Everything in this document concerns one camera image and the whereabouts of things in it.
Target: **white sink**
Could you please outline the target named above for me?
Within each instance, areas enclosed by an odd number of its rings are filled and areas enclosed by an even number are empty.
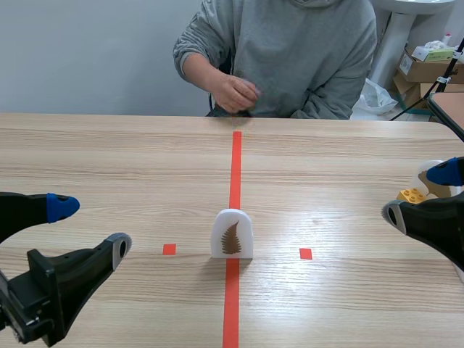
[[[393,12],[369,75],[373,82],[384,88],[389,88],[415,18],[418,15],[435,15],[453,5],[455,0],[370,1],[374,7]]]
[[[455,0],[371,0],[375,7],[406,15],[435,15]]]

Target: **yellow toy block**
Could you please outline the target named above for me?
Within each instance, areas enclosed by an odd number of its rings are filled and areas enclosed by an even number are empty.
[[[419,204],[427,200],[427,198],[416,188],[401,191],[398,195],[398,199],[413,204]]]

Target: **blue gripper tip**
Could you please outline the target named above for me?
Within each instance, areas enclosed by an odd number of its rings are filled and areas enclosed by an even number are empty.
[[[56,194],[46,195],[46,217],[48,223],[55,223],[58,220],[74,215],[80,208],[79,201],[74,197],[61,200]]]
[[[427,179],[432,183],[445,186],[462,186],[463,179],[460,174],[457,158],[437,165],[427,171]]]

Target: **sink pedestal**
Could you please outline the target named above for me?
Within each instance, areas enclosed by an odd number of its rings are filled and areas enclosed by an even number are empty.
[[[384,88],[392,84],[416,17],[416,14],[392,13],[370,73],[373,82]]]

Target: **black tripod stand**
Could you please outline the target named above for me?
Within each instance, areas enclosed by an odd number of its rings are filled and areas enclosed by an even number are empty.
[[[464,50],[464,39],[463,39],[463,42],[461,42],[461,44],[459,45],[459,47],[457,48],[456,52],[453,54],[453,58],[447,68],[447,71],[444,73],[443,76],[439,77],[436,79],[435,83],[432,85],[432,87],[430,87],[430,89],[428,90],[428,92],[426,93],[425,96],[423,96],[423,98],[421,98],[420,100],[418,100],[416,103],[414,103],[413,105],[411,105],[410,107],[408,107],[406,110],[404,110],[403,112],[401,112],[399,115],[393,117],[390,121],[395,121],[398,117],[404,115],[406,112],[408,112],[409,110],[411,110],[413,107],[415,107],[417,104],[420,104],[421,102],[423,102],[424,100],[427,100],[430,95],[432,94],[432,92],[434,91],[436,85],[438,85],[438,88],[436,89],[436,92],[437,93],[440,93],[440,92],[444,92],[444,90],[446,89],[447,87],[447,84],[450,83],[451,81],[451,75],[453,75],[453,70],[455,69],[455,66],[456,66],[456,63],[457,61],[459,60],[459,58],[463,55],[463,50]]]

